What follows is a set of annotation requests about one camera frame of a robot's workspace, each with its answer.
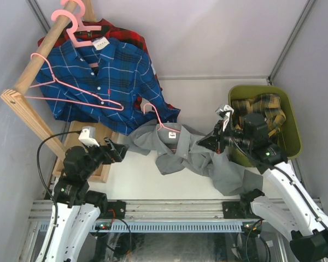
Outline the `pink wire hanger grey shirt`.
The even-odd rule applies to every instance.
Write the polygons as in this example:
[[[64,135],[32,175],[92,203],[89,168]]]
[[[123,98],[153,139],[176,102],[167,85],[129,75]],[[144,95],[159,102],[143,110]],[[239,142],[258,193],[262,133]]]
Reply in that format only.
[[[157,117],[158,123],[159,123],[159,125],[160,125],[159,128],[158,128],[158,130],[160,130],[160,129],[166,129],[166,130],[169,130],[170,132],[180,133],[179,130],[172,129],[172,128],[169,128],[169,127],[166,127],[166,126],[162,123],[161,118],[160,118],[160,115],[159,115],[159,113],[158,113],[158,110],[157,110],[156,106],[154,106],[152,103],[145,103],[145,104],[143,105],[143,113],[146,113],[146,107],[147,107],[147,106],[151,106],[151,107],[154,109],[154,111],[155,111],[155,114],[156,114],[156,117]]]

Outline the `yellow plaid shirt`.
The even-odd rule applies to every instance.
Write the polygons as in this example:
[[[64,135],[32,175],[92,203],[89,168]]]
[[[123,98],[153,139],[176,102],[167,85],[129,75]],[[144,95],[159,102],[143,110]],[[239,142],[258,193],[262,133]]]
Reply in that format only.
[[[276,138],[286,121],[286,115],[281,109],[281,100],[278,94],[260,94],[251,99],[239,99],[231,102],[234,109],[232,116],[236,129],[243,129],[244,117],[247,114],[261,114],[268,127],[268,136]]]

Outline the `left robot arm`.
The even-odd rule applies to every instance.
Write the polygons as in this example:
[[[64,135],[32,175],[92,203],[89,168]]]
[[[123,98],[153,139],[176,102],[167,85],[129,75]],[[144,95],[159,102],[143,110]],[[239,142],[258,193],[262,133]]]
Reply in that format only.
[[[88,180],[99,166],[122,162],[128,146],[109,138],[104,145],[94,139],[90,142],[65,153],[61,176],[50,194],[51,218],[37,261],[77,261],[96,220],[125,216],[125,202],[109,202],[106,194],[89,189]]]

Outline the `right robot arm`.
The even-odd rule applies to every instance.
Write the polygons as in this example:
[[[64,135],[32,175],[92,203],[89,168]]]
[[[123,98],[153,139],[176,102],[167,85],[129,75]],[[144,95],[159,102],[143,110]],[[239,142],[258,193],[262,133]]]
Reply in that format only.
[[[259,173],[280,194],[289,211],[285,212],[255,189],[241,195],[241,214],[258,216],[273,226],[289,242],[298,261],[328,259],[328,216],[314,202],[292,170],[285,152],[270,141],[268,126],[261,114],[245,115],[243,129],[232,126],[230,111],[220,113],[214,130],[198,141],[213,152],[234,147],[246,156]]]

